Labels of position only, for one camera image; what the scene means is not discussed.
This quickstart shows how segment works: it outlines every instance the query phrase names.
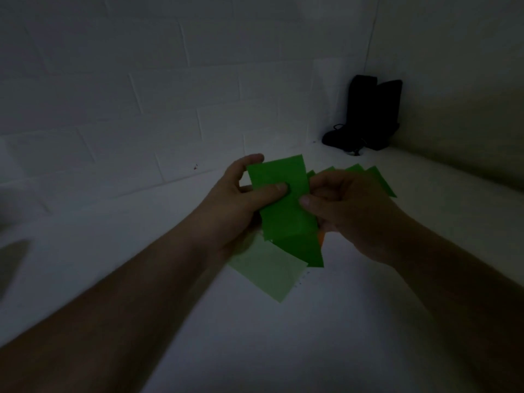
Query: hand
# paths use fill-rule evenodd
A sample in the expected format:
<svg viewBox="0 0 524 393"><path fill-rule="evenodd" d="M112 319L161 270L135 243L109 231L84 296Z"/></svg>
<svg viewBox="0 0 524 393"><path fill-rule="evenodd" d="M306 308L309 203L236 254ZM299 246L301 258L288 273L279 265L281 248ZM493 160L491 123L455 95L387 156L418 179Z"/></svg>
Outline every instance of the hand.
<svg viewBox="0 0 524 393"><path fill-rule="evenodd" d="M239 186L246 167L263 162L262 154L252 154L236 160L213 186L207 197L182 222L206 256L226 261L236 245L259 223L257 211L279 198L288 189L285 183L267 185L257 190Z"/></svg>
<svg viewBox="0 0 524 393"><path fill-rule="evenodd" d="M318 217L324 231L339 231L367 257L392 264L418 223L361 172L325 171L310 179L300 204Z"/></svg>

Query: wall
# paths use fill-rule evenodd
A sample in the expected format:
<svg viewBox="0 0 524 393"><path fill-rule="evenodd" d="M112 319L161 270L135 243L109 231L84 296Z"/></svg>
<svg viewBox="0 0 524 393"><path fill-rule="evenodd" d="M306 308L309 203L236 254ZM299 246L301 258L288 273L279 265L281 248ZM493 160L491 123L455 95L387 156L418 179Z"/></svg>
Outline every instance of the wall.
<svg viewBox="0 0 524 393"><path fill-rule="evenodd" d="M404 149L524 189L524 0L380 0L366 73L404 80Z"/></svg>
<svg viewBox="0 0 524 393"><path fill-rule="evenodd" d="M314 142L377 0L1 0L3 223Z"/></svg>

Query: human arm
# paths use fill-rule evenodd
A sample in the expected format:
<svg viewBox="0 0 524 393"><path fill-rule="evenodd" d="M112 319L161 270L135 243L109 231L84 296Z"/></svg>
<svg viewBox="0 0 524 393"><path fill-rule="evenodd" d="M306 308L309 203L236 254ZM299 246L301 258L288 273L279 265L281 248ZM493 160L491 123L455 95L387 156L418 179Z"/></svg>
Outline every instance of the human arm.
<svg viewBox="0 0 524 393"><path fill-rule="evenodd" d="M224 264L255 211L285 194L285 184L239 187L246 166L262 160L233 163L180 224L1 348L0 391L132 391L183 317L194 284Z"/></svg>
<svg viewBox="0 0 524 393"><path fill-rule="evenodd" d="M489 391L524 391L524 289L406 215L361 173L323 172L303 207L395 268Z"/></svg>

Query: white brick wall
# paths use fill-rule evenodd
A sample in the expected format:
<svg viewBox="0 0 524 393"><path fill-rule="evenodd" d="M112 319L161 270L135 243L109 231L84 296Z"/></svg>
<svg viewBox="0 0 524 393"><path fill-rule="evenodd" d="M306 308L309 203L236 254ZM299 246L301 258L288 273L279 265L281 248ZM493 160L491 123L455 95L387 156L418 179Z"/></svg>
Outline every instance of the white brick wall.
<svg viewBox="0 0 524 393"><path fill-rule="evenodd" d="M318 140L376 4L0 0L0 224Z"/></svg>

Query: green sticky note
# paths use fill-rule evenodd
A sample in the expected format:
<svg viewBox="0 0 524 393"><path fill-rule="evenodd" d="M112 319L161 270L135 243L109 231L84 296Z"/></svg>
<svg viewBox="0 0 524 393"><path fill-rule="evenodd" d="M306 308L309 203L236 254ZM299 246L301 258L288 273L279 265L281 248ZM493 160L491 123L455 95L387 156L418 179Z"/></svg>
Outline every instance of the green sticky note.
<svg viewBox="0 0 524 393"><path fill-rule="evenodd" d="M346 168L346 171L363 172L364 171L364 167L362 167L362 165L360 165L360 164L355 164L355 165L352 165L349 168Z"/></svg>
<svg viewBox="0 0 524 393"><path fill-rule="evenodd" d="M376 166L372 166L371 168L368 168L366 172L369 172L374 178L376 178L376 180L378 181L378 183L380 183L380 185L382 186L382 189L384 189L384 191L388 194L388 196L397 197L397 195L389 187L388 183L383 178L382 174L380 173L380 171L378 170Z"/></svg>
<svg viewBox="0 0 524 393"><path fill-rule="evenodd" d="M278 302L282 302L308 264L253 234L229 265Z"/></svg>
<svg viewBox="0 0 524 393"><path fill-rule="evenodd" d="M317 219L298 203L300 196L309 193L309 179L305 173L302 155L247 166L253 189L285 182L287 194L260 210L265 240L314 233Z"/></svg>
<svg viewBox="0 0 524 393"><path fill-rule="evenodd" d="M324 267L324 259L316 233L273 240L273 244L285 252L308 263L308 267Z"/></svg>

